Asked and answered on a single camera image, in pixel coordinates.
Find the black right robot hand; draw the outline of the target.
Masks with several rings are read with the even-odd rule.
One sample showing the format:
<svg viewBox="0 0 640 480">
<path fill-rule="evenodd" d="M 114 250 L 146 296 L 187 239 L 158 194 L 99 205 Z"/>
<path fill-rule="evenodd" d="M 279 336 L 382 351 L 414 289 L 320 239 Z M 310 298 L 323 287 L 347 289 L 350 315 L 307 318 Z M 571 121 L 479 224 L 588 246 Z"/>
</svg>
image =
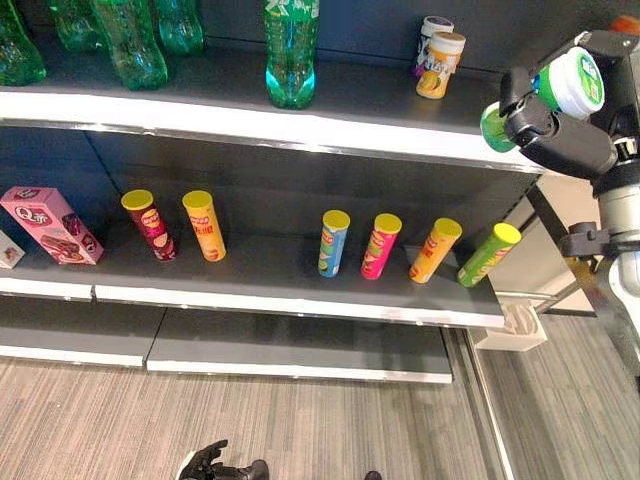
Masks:
<svg viewBox="0 0 640 480">
<path fill-rule="evenodd" d="M 639 38 L 585 31 L 500 85 L 508 140 L 534 163 L 597 190 L 639 181 Z"/>
</svg>

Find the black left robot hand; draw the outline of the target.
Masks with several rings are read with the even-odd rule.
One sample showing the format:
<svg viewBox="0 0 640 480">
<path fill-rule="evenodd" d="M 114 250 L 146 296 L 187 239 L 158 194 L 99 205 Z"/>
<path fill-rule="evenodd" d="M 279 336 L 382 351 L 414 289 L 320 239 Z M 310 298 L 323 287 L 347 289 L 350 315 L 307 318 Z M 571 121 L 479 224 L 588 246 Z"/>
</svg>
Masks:
<svg viewBox="0 0 640 480">
<path fill-rule="evenodd" d="M 212 479 L 212 465 L 227 445 L 227 440 L 219 440 L 198 451 L 189 452 L 179 465 L 175 479 Z"/>
</svg>

